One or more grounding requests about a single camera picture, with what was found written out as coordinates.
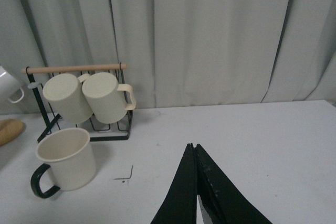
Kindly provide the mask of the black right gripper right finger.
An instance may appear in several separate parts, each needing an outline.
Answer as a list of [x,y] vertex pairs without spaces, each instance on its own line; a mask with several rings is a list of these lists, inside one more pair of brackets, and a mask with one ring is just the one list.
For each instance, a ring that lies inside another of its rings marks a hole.
[[271,223],[231,182],[204,148],[195,148],[197,190],[212,223]]

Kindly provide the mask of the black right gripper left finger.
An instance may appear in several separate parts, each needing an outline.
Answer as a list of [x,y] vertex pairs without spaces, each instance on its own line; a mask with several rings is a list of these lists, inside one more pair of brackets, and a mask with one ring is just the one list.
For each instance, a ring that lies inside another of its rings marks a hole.
[[165,200],[152,223],[196,223],[197,168],[192,143],[187,144]]

